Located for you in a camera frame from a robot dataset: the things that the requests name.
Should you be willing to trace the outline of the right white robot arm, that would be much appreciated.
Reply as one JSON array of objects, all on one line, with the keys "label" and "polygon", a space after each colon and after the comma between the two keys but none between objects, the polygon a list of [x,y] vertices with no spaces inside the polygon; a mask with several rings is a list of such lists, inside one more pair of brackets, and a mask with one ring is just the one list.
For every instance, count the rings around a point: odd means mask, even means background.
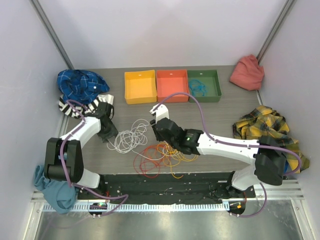
[{"label": "right white robot arm", "polygon": [[218,139],[202,130],[182,129],[167,117],[151,120],[150,125],[157,141],[164,141],[183,154],[220,156],[248,164],[242,170],[233,171],[225,183],[217,184],[212,190],[216,198],[236,198],[255,184],[280,186],[283,183],[286,156],[271,137],[245,141]]}]

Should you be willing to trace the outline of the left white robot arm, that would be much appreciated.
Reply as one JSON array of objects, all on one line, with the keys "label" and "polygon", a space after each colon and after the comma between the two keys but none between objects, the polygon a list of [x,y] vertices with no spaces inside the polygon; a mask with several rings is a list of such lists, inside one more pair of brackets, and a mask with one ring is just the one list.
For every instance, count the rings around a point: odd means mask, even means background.
[{"label": "left white robot arm", "polygon": [[103,142],[108,142],[118,135],[119,132],[112,122],[113,115],[114,106],[103,102],[69,133],[59,138],[50,138],[46,144],[44,176],[50,180],[87,187],[93,198],[102,199],[107,188],[100,183],[99,174],[85,169],[82,148],[95,135]]}]

